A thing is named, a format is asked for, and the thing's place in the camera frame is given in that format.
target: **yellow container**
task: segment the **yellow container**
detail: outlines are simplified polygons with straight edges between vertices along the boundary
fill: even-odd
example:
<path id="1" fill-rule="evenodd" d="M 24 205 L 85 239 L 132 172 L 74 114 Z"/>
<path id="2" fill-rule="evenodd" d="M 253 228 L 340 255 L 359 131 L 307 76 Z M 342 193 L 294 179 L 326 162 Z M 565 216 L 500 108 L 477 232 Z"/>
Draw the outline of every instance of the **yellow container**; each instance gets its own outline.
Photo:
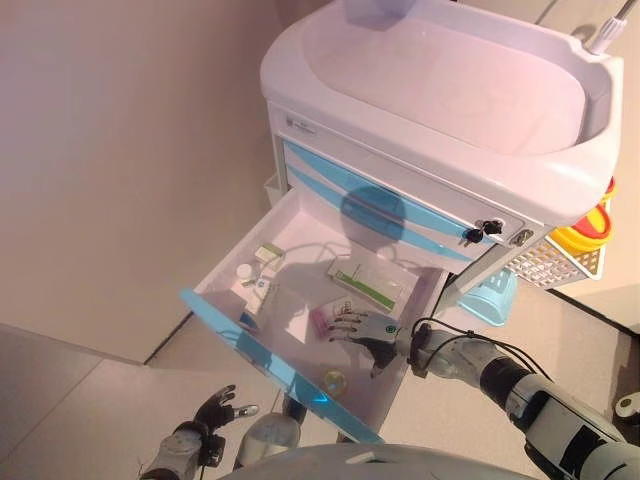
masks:
<path id="1" fill-rule="evenodd" d="M 609 187 L 607 191 L 604 193 L 602 200 L 600 203 L 605 203 L 607 200 L 610 200 L 618 192 L 618 187 L 616 187 L 616 181 L 613 177 L 611 177 L 611 182 L 609 182 Z"/>
<path id="2" fill-rule="evenodd" d="M 593 252 L 611 239 L 611 220 L 598 205 L 573 227 L 557 228 L 549 236 L 573 256 Z"/>

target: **black cable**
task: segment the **black cable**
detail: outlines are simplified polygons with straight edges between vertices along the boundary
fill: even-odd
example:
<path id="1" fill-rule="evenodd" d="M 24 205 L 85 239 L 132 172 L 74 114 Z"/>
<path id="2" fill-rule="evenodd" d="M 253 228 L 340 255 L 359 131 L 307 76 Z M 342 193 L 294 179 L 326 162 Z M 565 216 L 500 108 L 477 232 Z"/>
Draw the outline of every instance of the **black cable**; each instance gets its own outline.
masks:
<path id="1" fill-rule="evenodd" d="M 442 325 L 445 328 L 448 328 L 449 330 L 452 330 L 452 331 L 457 332 L 457 333 L 460 334 L 460 335 L 458 335 L 456 337 L 452 337 L 451 339 L 449 339 L 450 341 L 453 341 L 454 339 L 457 339 L 457 338 L 467 337 L 467 338 L 477 338 L 479 340 L 484 340 L 486 342 L 490 342 L 493 345 L 495 345 L 496 347 L 500 347 L 503 350 L 505 350 L 506 352 L 508 352 L 509 354 L 511 354 L 512 356 L 516 357 L 530 372 L 537 373 L 536 370 L 531 366 L 531 364 L 529 364 L 529 362 L 531 362 L 538 369 L 540 374 L 542 374 L 547 380 L 553 382 L 551 377 L 547 374 L 547 372 L 545 372 L 545 370 L 540 366 L 540 364 L 538 362 L 536 362 L 535 359 L 531 355 L 529 355 L 526 351 L 522 350 L 521 348 L 516 347 L 515 345 L 512 345 L 510 343 L 506 343 L 506 342 L 501 342 L 499 340 L 495 340 L 495 339 L 487 337 L 485 335 L 479 335 L 479 334 L 475 333 L 472 330 L 468 330 L 468 331 L 462 330 L 460 328 L 454 327 L 453 325 L 449 325 L 448 323 L 443 322 L 442 320 L 438 320 L 437 318 L 422 317 L 422 318 L 419 318 L 418 320 L 416 320 L 415 323 L 413 324 L 413 327 L 411 327 L 411 336 L 412 337 L 413 337 L 413 335 L 415 335 L 415 332 L 416 332 L 418 326 L 422 322 L 437 323 L 439 325 Z M 431 357 L 427 361 L 427 366 L 431 363 L 431 358 L 433 358 L 433 356 L 437 352 L 439 352 L 440 349 L 444 345 L 449 343 L 449 340 L 444 342 L 444 343 L 442 343 L 438 348 L 436 348 L 436 350 L 434 350 L 434 352 L 431 354 Z"/>

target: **small round container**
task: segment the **small round container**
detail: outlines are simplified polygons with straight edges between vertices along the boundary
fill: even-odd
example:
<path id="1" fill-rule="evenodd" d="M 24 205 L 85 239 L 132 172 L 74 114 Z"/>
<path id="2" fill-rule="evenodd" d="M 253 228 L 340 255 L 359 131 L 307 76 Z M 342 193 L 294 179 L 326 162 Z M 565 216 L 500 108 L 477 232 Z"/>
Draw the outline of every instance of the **small round container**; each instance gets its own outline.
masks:
<path id="1" fill-rule="evenodd" d="M 573 227 L 557 228 L 549 236 L 573 256 L 593 252 L 611 239 L 611 220 L 604 206 L 597 205 Z"/>
<path id="2" fill-rule="evenodd" d="M 340 370 L 329 370 L 324 374 L 324 388 L 331 398 L 340 397 L 347 389 L 347 377 Z"/>
<path id="3" fill-rule="evenodd" d="M 250 263 L 241 263 L 236 267 L 236 276 L 243 286 L 251 285 L 258 279 L 258 270 Z"/>

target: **beige wall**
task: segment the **beige wall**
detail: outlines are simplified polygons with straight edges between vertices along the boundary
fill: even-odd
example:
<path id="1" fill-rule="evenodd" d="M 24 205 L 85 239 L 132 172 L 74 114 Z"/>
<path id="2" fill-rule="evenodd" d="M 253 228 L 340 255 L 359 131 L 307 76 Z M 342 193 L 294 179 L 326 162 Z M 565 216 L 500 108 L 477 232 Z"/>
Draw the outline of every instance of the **beige wall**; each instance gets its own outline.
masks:
<path id="1" fill-rule="evenodd" d="M 535 21 L 549 0 L 463 0 L 520 20 Z M 557 0 L 541 24 L 584 39 L 595 35 L 624 0 Z M 608 50 L 625 59 L 622 145 L 616 168 L 618 195 L 612 204 L 613 240 L 607 247 L 604 276 L 560 290 L 613 320 L 640 332 L 640 6 L 631 12 L 621 37 Z"/>
<path id="2" fill-rule="evenodd" d="M 0 8 L 0 322 L 135 361 L 267 210 L 272 0 Z"/>

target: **open drawer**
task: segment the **open drawer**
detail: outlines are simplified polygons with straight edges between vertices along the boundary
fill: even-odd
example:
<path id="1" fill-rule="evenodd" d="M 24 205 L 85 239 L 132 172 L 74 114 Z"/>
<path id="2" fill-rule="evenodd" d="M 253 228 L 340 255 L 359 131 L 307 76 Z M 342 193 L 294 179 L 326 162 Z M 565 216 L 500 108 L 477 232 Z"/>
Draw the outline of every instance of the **open drawer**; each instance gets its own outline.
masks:
<path id="1" fill-rule="evenodd" d="M 309 312 L 345 296 L 369 311 L 385 313 L 398 326 L 411 326 L 431 313 L 447 272 L 405 262 L 398 241 L 386 239 L 386 258 L 376 255 L 382 236 L 363 237 L 353 220 L 330 208 L 304 189 L 288 192 L 198 285 L 182 299 L 220 337 L 271 377 L 291 397 L 361 442 L 380 442 L 377 432 L 406 370 L 400 357 L 371 378 L 373 360 L 364 347 L 320 338 Z M 356 243 L 353 238 L 371 239 Z M 252 287 L 236 278 L 236 268 L 251 262 L 258 248 L 271 243 L 284 250 L 277 271 L 264 268 L 271 288 L 256 314 L 259 330 L 243 328 L 240 318 Z M 336 257 L 351 258 L 375 268 L 401 287 L 390 312 L 336 283 L 328 270 Z M 324 391 L 327 371 L 339 370 L 347 386 L 337 398 Z"/>

